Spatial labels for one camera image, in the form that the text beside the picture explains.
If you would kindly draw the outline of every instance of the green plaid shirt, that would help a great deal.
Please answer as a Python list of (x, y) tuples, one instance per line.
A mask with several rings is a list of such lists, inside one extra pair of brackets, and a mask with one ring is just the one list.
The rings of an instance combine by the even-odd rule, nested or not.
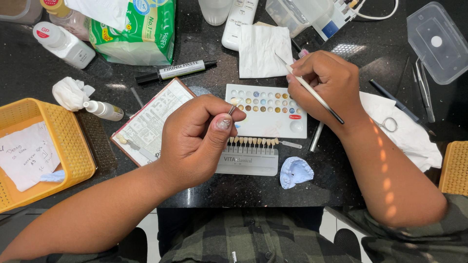
[[(332, 213), (368, 235), (361, 242), (374, 263), (466, 263), (468, 197), (445, 197), (449, 204), (447, 215), (438, 223), (421, 227), (386, 227), (366, 209)], [(30, 262), (132, 262), (117, 253), (114, 247), (99, 254), (53, 254)], [(239, 263), (359, 262), (319, 233), (297, 227), (289, 217), (266, 209), (232, 209), (215, 216), (193, 234), (182, 234), (161, 262), (234, 263), (234, 258)]]

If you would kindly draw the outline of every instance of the green plastic bag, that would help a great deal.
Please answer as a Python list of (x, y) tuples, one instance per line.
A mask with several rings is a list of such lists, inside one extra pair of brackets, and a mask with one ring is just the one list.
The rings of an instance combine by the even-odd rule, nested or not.
[(108, 62), (170, 65), (174, 51), (176, 0), (129, 0), (126, 27), (119, 32), (92, 19), (89, 40)]

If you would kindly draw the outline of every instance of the plastic cup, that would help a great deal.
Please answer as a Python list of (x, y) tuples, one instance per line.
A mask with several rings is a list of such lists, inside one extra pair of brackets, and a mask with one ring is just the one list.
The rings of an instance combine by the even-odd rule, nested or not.
[(219, 26), (227, 19), (233, 0), (198, 0), (208, 24)]

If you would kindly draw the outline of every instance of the person's left hand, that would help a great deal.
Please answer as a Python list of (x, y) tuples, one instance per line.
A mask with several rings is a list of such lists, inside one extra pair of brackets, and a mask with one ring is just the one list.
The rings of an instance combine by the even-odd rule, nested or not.
[(191, 99), (174, 111), (162, 130), (161, 157), (164, 184), (171, 194), (197, 186), (213, 176), (230, 136), (237, 135), (234, 122), (246, 114), (211, 94)]

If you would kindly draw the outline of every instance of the ceramic mixing palette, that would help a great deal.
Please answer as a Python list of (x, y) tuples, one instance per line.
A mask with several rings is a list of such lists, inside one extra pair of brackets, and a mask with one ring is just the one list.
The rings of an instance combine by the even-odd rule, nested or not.
[(287, 88), (226, 85), (226, 101), (239, 98), (247, 114), (236, 122), (238, 136), (307, 138), (307, 113), (289, 96)]

